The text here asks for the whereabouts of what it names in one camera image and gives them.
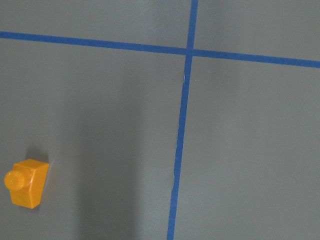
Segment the orange toy block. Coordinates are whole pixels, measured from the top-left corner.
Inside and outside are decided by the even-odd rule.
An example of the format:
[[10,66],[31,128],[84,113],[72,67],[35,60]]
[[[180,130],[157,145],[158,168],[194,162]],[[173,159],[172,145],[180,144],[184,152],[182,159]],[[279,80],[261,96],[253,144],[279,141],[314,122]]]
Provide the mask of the orange toy block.
[[11,202],[28,209],[40,205],[49,167],[49,163],[31,158],[15,163],[4,177]]

